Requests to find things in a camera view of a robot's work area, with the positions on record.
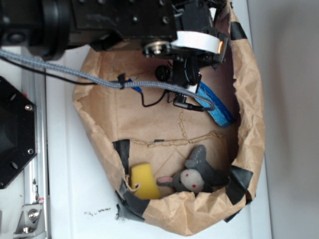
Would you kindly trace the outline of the white padded gripper finger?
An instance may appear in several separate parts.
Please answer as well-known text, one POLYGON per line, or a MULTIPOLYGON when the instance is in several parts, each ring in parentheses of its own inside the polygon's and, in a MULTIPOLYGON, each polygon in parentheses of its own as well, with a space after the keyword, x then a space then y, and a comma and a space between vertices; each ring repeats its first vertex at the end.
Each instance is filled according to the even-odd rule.
POLYGON ((177 40, 170 43, 175 47, 191 48, 220 54, 223 41, 219 38, 196 31, 178 31, 177 40))

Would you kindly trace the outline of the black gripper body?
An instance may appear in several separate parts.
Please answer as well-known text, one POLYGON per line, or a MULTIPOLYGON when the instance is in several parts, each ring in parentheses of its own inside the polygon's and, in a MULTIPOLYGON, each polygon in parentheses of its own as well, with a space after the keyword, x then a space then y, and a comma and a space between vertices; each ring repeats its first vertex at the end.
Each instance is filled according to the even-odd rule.
POLYGON ((216 68, 224 61, 228 37, 219 32, 216 19, 225 7, 222 0, 174 0, 171 7, 174 13, 176 32, 196 31, 213 35, 223 41, 220 54, 191 48, 175 47, 167 41, 149 43, 144 47, 144 55, 172 60, 172 66, 159 66, 156 78, 161 82, 179 85, 184 88, 196 86, 201 81, 200 69, 206 66, 216 68))

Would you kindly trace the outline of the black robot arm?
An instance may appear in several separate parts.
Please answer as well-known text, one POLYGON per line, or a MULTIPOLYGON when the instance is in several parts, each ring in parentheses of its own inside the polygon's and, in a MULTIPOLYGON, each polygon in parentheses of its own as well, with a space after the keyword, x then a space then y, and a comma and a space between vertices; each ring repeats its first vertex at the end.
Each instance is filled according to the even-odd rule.
POLYGON ((189 87, 199 70, 224 61, 228 38, 215 27, 213 0, 3 0, 0 43, 25 46, 44 60, 90 45, 96 51, 140 50, 172 61, 156 77, 189 87))

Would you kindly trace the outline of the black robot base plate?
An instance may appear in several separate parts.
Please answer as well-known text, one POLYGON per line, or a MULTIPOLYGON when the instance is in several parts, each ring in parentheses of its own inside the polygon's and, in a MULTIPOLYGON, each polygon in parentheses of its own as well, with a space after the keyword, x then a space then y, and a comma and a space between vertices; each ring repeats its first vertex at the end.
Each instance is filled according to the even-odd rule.
POLYGON ((35 105, 0 78, 0 188, 5 189, 36 156, 35 105))

